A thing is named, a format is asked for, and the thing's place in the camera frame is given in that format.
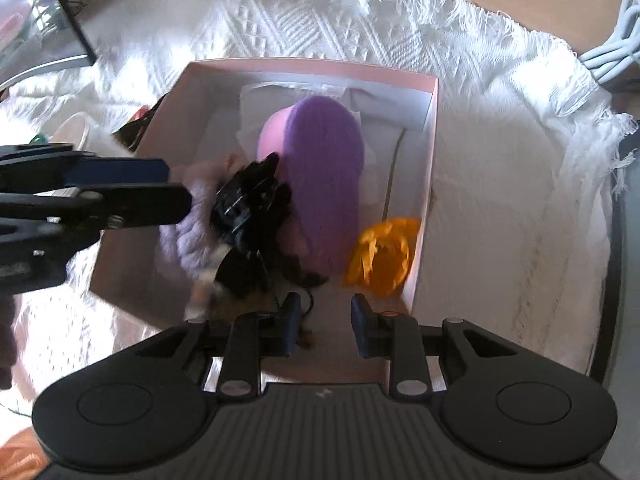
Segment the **orange artificial flower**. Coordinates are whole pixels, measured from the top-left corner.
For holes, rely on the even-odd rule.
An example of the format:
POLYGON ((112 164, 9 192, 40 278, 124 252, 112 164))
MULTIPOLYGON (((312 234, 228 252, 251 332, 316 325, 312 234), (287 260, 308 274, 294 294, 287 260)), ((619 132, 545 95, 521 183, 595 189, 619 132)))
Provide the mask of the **orange artificial flower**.
POLYGON ((407 281, 421 227, 421 221, 417 218, 390 218, 395 169, 406 132, 406 129, 401 131, 394 146, 382 221, 368 226, 360 233, 343 278, 345 287, 361 287, 378 298, 395 295, 407 281))

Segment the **lavender knitted scrunchie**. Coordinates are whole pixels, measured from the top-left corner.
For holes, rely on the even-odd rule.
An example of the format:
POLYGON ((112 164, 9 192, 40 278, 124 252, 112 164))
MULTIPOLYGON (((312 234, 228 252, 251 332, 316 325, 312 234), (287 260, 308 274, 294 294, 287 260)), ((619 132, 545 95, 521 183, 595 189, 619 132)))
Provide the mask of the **lavender knitted scrunchie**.
POLYGON ((193 282, 206 268, 219 242, 209 224, 218 188, 246 164, 243 155, 232 153, 171 168, 171 182, 180 183, 189 191, 192 205, 183 220, 158 228, 155 263, 164 278, 177 283, 193 282))

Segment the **black plastic hair claw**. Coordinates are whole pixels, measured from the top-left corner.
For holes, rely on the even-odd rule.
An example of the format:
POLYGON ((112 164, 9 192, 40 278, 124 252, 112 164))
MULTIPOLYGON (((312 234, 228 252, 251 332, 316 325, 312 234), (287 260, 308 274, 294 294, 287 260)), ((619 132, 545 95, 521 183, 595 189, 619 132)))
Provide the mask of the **black plastic hair claw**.
POLYGON ((292 191, 277 177, 280 157, 251 162, 218 186, 209 225, 246 258, 266 252, 291 214, 292 191))

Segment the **pink purple sponge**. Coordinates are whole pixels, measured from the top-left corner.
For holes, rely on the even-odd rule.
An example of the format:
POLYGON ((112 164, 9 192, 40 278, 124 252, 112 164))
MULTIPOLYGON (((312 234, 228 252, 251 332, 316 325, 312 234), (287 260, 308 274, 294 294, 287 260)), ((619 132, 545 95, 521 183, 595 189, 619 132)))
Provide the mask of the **pink purple sponge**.
POLYGON ((305 271, 343 273, 359 235, 364 144, 355 116, 327 96, 302 99, 262 126, 256 158, 271 153, 280 157, 278 180, 292 191, 280 249, 305 271))

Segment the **black computer monitor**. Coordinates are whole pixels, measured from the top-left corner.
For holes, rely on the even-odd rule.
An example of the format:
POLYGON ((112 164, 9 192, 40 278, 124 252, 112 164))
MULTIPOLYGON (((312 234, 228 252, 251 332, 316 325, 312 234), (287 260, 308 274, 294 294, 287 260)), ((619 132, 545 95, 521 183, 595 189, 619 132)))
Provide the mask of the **black computer monitor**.
POLYGON ((32 76, 96 62, 61 0, 1 0, 0 20, 2 90, 32 76))

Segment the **pink cardboard box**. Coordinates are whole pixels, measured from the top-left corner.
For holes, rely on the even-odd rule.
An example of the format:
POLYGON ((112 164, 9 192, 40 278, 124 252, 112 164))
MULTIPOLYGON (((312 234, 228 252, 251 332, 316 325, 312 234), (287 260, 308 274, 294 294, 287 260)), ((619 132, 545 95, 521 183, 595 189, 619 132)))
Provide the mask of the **pink cardboard box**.
POLYGON ((230 155, 280 156, 293 213, 279 244, 326 284, 308 322, 314 343, 268 359, 270 379, 384 380, 386 363, 358 354, 344 276, 364 229, 426 220, 437 107, 433 76, 301 58, 192 63, 163 99, 137 153, 163 159, 175 176, 230 155))

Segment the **white textured table cloth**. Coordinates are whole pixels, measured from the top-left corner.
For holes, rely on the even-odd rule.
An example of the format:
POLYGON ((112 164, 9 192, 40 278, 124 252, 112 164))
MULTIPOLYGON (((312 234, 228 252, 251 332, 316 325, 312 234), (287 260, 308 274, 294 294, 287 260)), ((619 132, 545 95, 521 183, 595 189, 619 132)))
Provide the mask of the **white textured table cloth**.
POLYGON ((365 62, 440 83, 416 314, 461 316, 588 372, 610 256, 611 178, 634 121, 562 39, 468 0, 89 0, 96 64, 15 86, 6 143, 75 112, 122 126, 191 62, 365 62))

